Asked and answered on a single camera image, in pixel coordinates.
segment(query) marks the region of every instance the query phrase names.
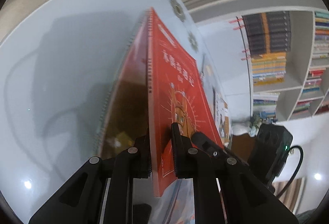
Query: dark blue book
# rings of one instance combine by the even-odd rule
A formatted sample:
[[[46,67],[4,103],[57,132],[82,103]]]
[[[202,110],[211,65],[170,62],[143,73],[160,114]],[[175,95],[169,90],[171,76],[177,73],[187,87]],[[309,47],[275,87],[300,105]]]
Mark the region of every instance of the dark blue book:
[[[326,27],[329,27],[329,22],[315,22],[315,26],[326,26]]]

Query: picture book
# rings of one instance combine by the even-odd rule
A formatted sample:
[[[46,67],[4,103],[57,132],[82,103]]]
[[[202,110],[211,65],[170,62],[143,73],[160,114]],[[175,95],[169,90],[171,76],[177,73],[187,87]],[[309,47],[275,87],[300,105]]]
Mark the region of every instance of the picture book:
[[[176,176],[170,126],[191,137],[203,132],[223,147],[201,84],[196,61],[150,10],[148,20],[147,93],[154,196],[162,196]]]

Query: white table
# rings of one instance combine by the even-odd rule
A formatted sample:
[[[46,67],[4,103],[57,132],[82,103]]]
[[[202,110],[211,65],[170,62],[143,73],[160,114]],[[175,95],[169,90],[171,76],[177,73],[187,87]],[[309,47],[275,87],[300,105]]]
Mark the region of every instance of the white table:
[[[201,69],[203,41],[176,1],[184,22],[170,0],[50,0],[1,42],[0,190],[24,223],[95,155],[107,92],[149,7]]]

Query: cartoon animal illustration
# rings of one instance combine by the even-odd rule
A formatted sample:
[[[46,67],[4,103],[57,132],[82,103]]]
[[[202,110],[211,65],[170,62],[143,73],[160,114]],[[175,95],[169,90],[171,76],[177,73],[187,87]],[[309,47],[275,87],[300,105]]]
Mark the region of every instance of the cartoon animal illustration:
[[[179,102],[176,97],[176,91],[171,86],[171,118],[172,122],[177,122],[182,136],[189,137],[196,132],[195,126],[191,122],[191,118],[187,113],[187,97],[182,92],[182,101]]]

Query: ceiling light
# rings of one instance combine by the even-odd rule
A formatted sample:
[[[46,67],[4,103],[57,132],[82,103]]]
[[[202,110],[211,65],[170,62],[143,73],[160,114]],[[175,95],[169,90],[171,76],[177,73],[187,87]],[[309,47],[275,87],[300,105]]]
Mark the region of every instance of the ceiling light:
[[[316,173],[316,174],[314,175],[314,178],[315,178],[316,180],[321,180],[321,175],[320,175],[319,173]]]

